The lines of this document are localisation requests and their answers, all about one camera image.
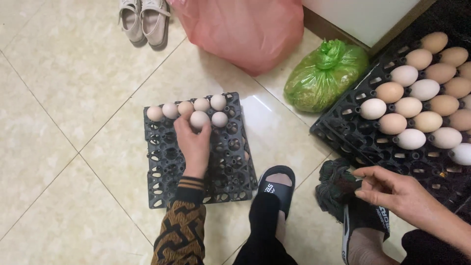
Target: green plastic bag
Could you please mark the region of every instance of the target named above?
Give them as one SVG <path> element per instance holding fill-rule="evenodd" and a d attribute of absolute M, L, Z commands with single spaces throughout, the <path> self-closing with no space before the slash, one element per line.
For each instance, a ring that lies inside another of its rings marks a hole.
<path fill-rule="evenodd" d="M 340 40 L 323 41 L 295 67 L 284 98 L 297 109 L 321 112 L 331 106 L 368 66 L 365 51 Z"/>

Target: tiled floor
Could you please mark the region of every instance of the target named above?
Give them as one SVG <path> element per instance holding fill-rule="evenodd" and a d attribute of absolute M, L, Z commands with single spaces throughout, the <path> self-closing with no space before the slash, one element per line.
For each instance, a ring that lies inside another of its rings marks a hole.
<path fill-rule="evenodd" d="M 175 17 L 164 51 L 134 48 L 116 9 L 115 0 L 16 0 L 0 10 L 0 263 L 148 264 L 165 210 L 147 206 L 143 107 L 237 91 L 256 172 L 296 173 L 288 252 L 300 264 L 341 264 L 341 225 L 313 197 L 331 150 L 309 135 L 318 116 L 282 95 L 321 40 L 306 30 L 285 62 L 251 78 L 191 44 Z M 206 264 L 234 260 L 249 207 L 207 206 Z M 391 218 L 385 248 L 400 259 L 412 227 Z"/>

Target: black and white slipper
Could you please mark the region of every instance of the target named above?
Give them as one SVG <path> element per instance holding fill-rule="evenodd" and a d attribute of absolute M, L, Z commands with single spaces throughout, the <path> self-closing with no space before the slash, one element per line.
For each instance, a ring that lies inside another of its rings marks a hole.
<path fill-rule="evenodd" d="M 384 207 L 354 197 L 345 204 L 343 216 L 342 259 L 346 265 L 349 265 L 348 249 L 355 229 L 367 227 L 381 231 L 384 233 L 383 242 L 390 236 L 389 210 Z"/>
<path fill-rule="evenodd" d="M 268 176 L 278 173 L 285 174 L 290 178 L 292 182 L 291 187 L 279 183 L 269 182 L 266 180 Z M 287 166 L 273 166 L 267 169 L 260 177 L 259 189 L 257 193 L 269 192 L 275 194 L 280 199 L 280 210 L 284 212 L 284 218 L 286 219 L 288 218 L 288 213 L 290 211 L 295 181 L 296 180 L 292 169 Z"/>

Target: pink plastic bag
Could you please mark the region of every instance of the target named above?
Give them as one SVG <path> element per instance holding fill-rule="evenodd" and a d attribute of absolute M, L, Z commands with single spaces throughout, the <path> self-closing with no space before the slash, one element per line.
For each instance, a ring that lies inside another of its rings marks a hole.
<path fill-rule="evenodd" d="M 188 39 L 257 76 L 282 62 L 304 32 L 301 0 L 167 0 Z"/>

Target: plastic bag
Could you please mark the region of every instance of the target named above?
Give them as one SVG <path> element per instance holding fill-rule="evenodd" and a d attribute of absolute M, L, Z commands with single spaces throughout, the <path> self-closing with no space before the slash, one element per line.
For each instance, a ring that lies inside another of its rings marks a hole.
<path fill-rule="evenodd" d="M 331 106 L 368 66 L 365 51 L 339 40 L 323 41 L 294 68 L 284 98 L 297 109 L 321 112 Z"/>
<path fill-rule="evenodd" d="M 301 0 L 167 0 L 191 43 L 257 76 L 302 40 Z"/>

